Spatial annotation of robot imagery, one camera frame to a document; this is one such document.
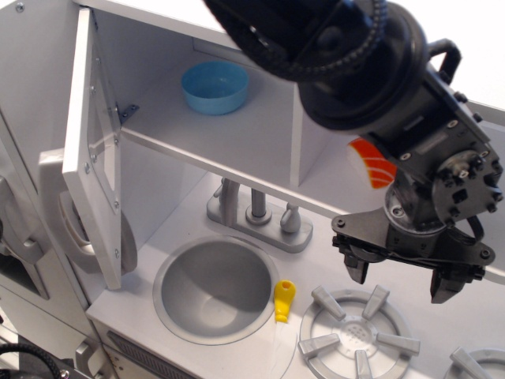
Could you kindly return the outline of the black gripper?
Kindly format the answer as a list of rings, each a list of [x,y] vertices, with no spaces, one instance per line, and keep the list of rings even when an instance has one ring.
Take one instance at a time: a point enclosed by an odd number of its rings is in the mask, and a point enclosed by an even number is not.
[[[495,257],[478,216],[503,199],[503,169],[463,95],[425,68],[385,120],[364,133],[397,167],[383,206],[333,220],[333,243],[350,278],[366,281],[371,263],[391,259],[432,271],[432,304],[479,280]]]

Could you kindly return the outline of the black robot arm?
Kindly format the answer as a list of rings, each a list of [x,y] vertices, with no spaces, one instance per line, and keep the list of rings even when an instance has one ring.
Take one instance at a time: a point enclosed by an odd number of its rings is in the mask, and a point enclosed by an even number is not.
[[[298,86],[318,125],[356,134],[397,174],[382,208],[333,219],[351,278],[386,259],[432,270],[446,302],[495,257],[478,216],[503,199],[499,157],[466,97],[451,89],[461,61],[449,39],[387,1],[210,1],[208,8],[259,67]]]

